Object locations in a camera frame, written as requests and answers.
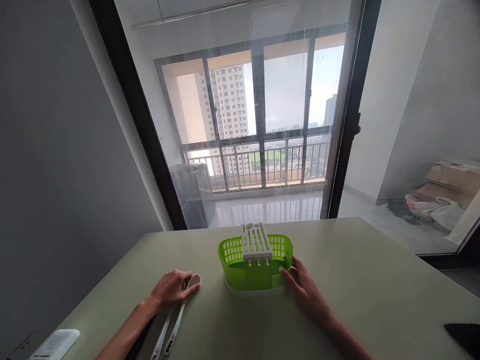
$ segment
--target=white utensil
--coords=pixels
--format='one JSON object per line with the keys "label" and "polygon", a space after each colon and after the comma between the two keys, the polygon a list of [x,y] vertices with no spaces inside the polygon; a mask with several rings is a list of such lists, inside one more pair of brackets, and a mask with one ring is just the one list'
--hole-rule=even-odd
{"label": "white utensil", "polygon": [[[184,281],[181,283],[181,289],[185,290],[187,288],[187,283]],[[170,319],[172,318],[172,314],[175,311],[176,306],[170,309],[168,312],[168,315],[166,317],[165,323],[163,324],[163,328],[161,329],[160,336],[158,337],[158,340],[156,341],[155,348],[153,349],[153,352],[151,353],[150,360],[158,360],[160,351],[162,350],[162,344],[164,343],[165,340],[165,335],[167,333],[167,329],[170,324]]]}
{"label": "white utensil", "polygon": [[[201,281],[202,281],[202,279],[200,278],[200,275],[195,274],[191,277],[191,279],[188,282],[188,285],[186,286],[186,288],[189,289],[196,284],[200,284]],[[174,345],[175,338],[177,337],[177,333],[179,331],[180,321],[182,320],[182,315],[184,313],[185,305],[187,304],[187,301],[190,299],[190,297],[191,296],[187,297],[183,301],[183,303],[181,304],[180,313],[178,314],[178,318],[176,319],[175,327],[173,328],[173,331],[171,332],[170,338],[168,339],[168,342],[166,343],[166,348],[165,348],[165,353],[164,353],[166,356],[170,355],[170,352],[172,351],[172,347]]]}

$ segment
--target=light green tabletop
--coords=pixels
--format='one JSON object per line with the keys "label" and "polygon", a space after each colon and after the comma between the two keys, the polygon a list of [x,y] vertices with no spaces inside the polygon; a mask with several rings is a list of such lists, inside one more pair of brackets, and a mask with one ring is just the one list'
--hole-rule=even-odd
{"label": "light green tabletop", "polygon": [[[443,324],[480,323],[480,299],[362,219],[265,230],[292,240],[333,311],[377,359],[469,359]],[[287,293],[237,298],[228,292],[217,246],[239,233],[226,227],[146,234],[60,324],[81,334],[64,359],[94,359],[174,268],[200,274],[202,286],[185,308],[171,360],[340,359]],[[165,316],[157,316],[139,359],[149,358]]]}

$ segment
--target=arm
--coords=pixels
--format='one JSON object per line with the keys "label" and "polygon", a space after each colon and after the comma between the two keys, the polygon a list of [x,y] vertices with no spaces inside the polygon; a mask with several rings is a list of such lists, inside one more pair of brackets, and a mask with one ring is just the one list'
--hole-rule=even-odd
{"label": "arm", "polygon": [[298,275],[298,283],[283,268],[281,275],[295,300],[303,311],[328,334],[343,356],[346,359],[374,360],[368,350],[335,316],[304,264],[295,256],[293,256],[291,271]]}
{"label": "arm", "polygon": [[192,286],[185,291],[181,289],[182,282],[188,282],[192,275],[191,271],[184,272],[178,269],[163,275],[151,291],[151,294],[135,307],[120,327],[120,330],[98,354],[96,360],[125,359],[144,327],[156,313],[181,303],[199,289],[200,284]]}

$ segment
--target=power outlet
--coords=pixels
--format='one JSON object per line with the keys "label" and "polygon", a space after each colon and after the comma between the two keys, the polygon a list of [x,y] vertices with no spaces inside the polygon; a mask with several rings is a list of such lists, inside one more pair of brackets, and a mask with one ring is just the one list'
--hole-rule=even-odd
{"label": "power outlet", "polygon": [[44,342],[46,336],[32,332],[8,357],[7,360],[27,360]]}

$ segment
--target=curtain rod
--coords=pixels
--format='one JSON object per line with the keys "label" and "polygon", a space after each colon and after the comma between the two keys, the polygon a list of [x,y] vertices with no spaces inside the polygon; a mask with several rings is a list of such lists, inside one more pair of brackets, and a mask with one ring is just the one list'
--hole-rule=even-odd
{"label": "curtain rod", "polygon": [[161,17],[157,20],[140,22],[138,24],[132,25],[131,29],[132,30],[138,30],[138,29],[143,29],[143,28],[148,28],[148,27],[151,27],[151,26],[155,26],[155,25],[172,23],[174,21],[183,20],[183,19],[187,19],[187,18],[192,18],[192,17],[198,16],[198,15],[214,13],[214,12],[217,12],[217,11],[220,11],[220,10],[236,8],[236,7],[239,7],[239,6],[259,3],[259,2],[262,2],[262,1],[264,1],[264,0],[240,0],[240,1],[229,2],[229,3],[224,4],[224,5],[211,6],[211,7],[201,9],[201,10],[194,10],[194,11],[184,12],[184,13],[178,14],[178,15]]}

